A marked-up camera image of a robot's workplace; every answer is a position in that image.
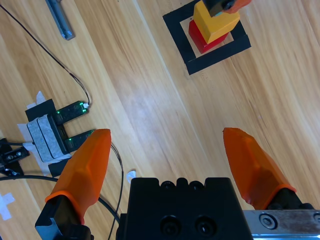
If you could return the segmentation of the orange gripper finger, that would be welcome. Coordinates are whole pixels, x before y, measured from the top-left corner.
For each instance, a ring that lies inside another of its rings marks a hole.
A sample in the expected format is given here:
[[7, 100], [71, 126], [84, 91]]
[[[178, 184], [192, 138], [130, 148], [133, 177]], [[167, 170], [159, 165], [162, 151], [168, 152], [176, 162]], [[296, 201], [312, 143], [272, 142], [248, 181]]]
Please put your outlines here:
[[234, 14], [251, 2], [252, 0], [203, 0], [211, 17], [220, 13]]
[[97, 129], [67, 161], [35, 223], [41, 239], [94, 239], [84, 216], [100, 197], [111, 143], [111, 131]]
[[275, 161], [254, 137], [226, 127], [223, 142], [231, 173], [241, 197], [255, 210], [311, 210], [302, 203]]

